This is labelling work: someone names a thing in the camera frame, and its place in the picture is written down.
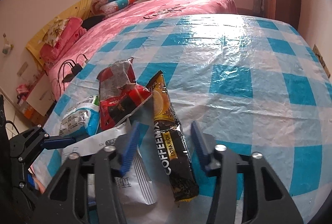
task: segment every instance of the white pouch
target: white pouch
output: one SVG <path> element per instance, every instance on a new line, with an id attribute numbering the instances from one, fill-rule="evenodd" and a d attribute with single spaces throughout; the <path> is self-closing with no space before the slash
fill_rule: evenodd
<path id="1" fill-rule="evenodd" d="M 67 146 L 62 152 L 62 163 L 72 152 L 77 152 L 80 156 L 86 156 L 97 153 L 107 145 L 113 145 L 116 139 L 130 131 L 131 125 L 129 120 L 118 127 L 111 128 L 99 134 L 81 140 L 75 144 Z M 88 175 L 88 200 L 89 204 L 95 201 L 94 174 Z M 115 177 L 120 202 L 123 205 L 143 203 L 152 205 L 157 201 L 157 195 L 153 189 L 152 181 L 144 166 L 142 156 L 137 148 L 133 158 L 130 170 L 124 177 Z"/>

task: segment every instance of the blue gripper pad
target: blue gripper pad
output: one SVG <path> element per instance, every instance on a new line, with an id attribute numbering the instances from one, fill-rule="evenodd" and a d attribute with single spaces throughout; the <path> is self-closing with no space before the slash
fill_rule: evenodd
<path id="1" fill-rule="evenodd" d="M 132 159 L 136 154 L 139 135 L 139 122 L 135 121 L 130 133 L 119 136 L 114 144 L 117 152 L 121 156 L 121 168 L 119 172 L 122 176 L 124 176 L 130 169 Z"/>
<path id="2" fill-rule="evenodd" d="M 212 135 L 202 133 L 196 121 L 191 123 L 191 138 L 200 161 L 200 168 L 207 172 L 206 166 L 211 162 L 211 155 L 216 145 L 215 138 Z"/>

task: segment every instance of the red snack package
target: red snack package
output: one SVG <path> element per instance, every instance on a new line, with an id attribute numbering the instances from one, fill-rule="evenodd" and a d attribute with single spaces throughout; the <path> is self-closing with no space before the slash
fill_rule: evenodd
<path id="1" fill-rule="evenodd" d="M 103 131 L 122 123 L 152 96 L 136 83 L 132 61 L 133 58 L 117 61 L 97 76 Z"/>

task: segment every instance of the wall socket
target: wall socket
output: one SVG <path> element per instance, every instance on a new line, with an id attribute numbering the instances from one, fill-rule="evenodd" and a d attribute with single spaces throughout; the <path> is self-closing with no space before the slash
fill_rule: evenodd
<path id="1" fill-rule="evenodd" d="M 19 71 L 17 72 L 17 76 L 21 77 L 27 68 L 28 68 L 28 63 L 24 62 Z"/>

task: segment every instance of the tablecloth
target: tablecloth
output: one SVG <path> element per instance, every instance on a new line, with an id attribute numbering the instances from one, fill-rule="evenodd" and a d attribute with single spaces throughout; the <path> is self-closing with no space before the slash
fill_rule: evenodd
<path id="1" fill-rule="evenodd" d="M 206 222 L 215 178 L 207 178 L 200 170 L 190 139 L 192 120 L 237 153 L 262 152 L 306 223 L 318 211 L 332 189 L 332 86 L 293 27 L 230 14 L 182 16 L 129 26 L 105 43 L 73 79 L 45 130 L 57 135 L 67 108 L 98 93 L 98 73 L 132 56 L 139 84 L 146 85 L 158 70 L 164 72 L 187 137 L 200 195 L 188 203 L 174 203 L 157 155 L 151 99 L 131 120 L 140 121 L 140 151 L 158 202 L 125 206 L 128 223 Z M 55 154 L 43 156 L 49 157 L 48 170 L 53 173 Z M 240 174 L 238 184 L 237 222 L 243 196 Z"/>

